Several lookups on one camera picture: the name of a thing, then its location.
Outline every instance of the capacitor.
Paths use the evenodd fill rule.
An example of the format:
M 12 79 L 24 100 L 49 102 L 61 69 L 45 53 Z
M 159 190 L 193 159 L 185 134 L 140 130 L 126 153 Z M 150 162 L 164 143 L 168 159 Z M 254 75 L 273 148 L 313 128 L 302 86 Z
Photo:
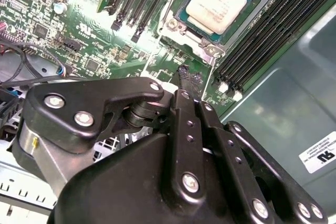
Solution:
M 0 22 L 0 33 L 7 30 L 7 27 L 8 27 L 8 25 L 7 25 L 6 22 Z
M 67 11 L 68 7 L 65 3 L 56 3 L 54 4 L 54 12 L 58 15 L 62 15 Z

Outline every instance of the gray metal panel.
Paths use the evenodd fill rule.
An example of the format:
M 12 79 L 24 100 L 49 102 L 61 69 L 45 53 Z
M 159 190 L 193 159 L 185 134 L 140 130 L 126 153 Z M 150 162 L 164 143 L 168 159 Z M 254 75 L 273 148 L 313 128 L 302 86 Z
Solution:
M 249 90 L 238 121 L 325 209 L 336 213 L 336 158 L 309 174 L 299 154 L 336 131 L 336 5 Z

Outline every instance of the black cable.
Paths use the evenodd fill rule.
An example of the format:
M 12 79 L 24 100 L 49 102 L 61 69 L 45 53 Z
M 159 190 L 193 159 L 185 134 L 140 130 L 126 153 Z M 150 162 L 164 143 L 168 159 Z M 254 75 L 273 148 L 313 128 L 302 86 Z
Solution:
M 12 87 L 32 85 L 32 84 L 41 83 L 41 82 L 58 81 L 58 80 L 89 81 L 88 79 L 81 78 L 81 77 L 75 77 L 75 76 L 69 76 L 69 77 L 47 76 L 47 77 L 31 79 L 31 80 L 24 80 L 24 81 L 3 82 L 1 83 L 1 87 L 2 88 L 12 88 Z
M 1 40 L 0 44 L 4 45 L 7 48 L 10 48 L 11 50 L 16 51 L 20 55 L 20 58 L 21 58 L 21 62 L 19 64 L 19 66 L 17 67 L 16 71 L 14 72 L 14 74 L 12 75 L 12 77 L 10 77 L 8 80 L 4 81 L 4 82 L 11 82 L 21 73 L 21 71 L 22 71 L 22 69 L 23 69 L 23 67 L 26 63 L 27 56 L 25 55 L 25 53 L 20 48 L 18 48 L 16 46 L 13 46 L 11 43 L 7 43 L 7 42 L 4 42 L 3 40 Z
M 42 78 L 43 75 L 40 74 L 33 66 L 32 64 L 30 64 L 29 60 L 26 60 L 25 63 L 26 68 L 28 69 L 28 71 L 35 77 L 35 78 Z

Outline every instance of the black plastic bracket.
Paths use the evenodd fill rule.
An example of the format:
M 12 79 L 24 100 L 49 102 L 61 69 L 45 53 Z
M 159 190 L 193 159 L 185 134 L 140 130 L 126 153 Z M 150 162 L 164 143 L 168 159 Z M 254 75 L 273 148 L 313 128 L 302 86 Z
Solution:
M 206 197 L 201 123 L 192 97 L 177 90 L 171 106 L 171 130 L 163 172 L 163 198 L 179 215 L 190 216 Z
M 313 212 L 318 203 L 242 125 L 237 122 L 228 122 L 225 129 L 236 136 L 260 187 L 267 187 L 268 201 L 272 202 L 275 212 L 283 221 L 290 223 L 328 223 L 328 215 L 320 207 L 318 210 L 323 218 L 319 218 Z
M 217 170 L 234 218 L 241 223 L 274 223 L 279 217 L 273 214 L 250 167 L 232 133 L 223 129 L 215 110 L 207 103 L 198 105 L 202 121 L 203 144 L 213 151 Z M 263 206 L 257 212 L 255 205 Z
M 113 135 L 124 108 L 139 101 L 159 101 L 163 94 L 160 85 L 145 77 L 39 85 L 27 93 L 23 119 L 39 136 L 66 151 L 83 153 Z M 65 105 L 47 106 L 49 95 L 62 98 Z M 75 122 L 76 113 L 82 111 L 92 115 L 91 126 Z

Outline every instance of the integrated circuit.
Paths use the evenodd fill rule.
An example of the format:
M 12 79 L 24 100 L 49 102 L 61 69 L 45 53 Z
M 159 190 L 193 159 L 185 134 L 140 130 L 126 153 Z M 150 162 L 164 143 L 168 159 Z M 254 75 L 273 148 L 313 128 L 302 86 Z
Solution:
M 33 33 L 38 37 L 38 38 L 42 38 L 42 39 L 46 39 L 47 35 L 48 35 L 48 28 L 40 25 L 40 24 L 36 24 L 35 29 L 33 31 Z
M 221 35 L 246 3 L 247 0 L 190 0 L 187 20 L 207 34 Z
M 86 64 L 86 68 L 92 72 L 96 72 L 99 67 L 99 63 L 89 59 L 88 63 Z

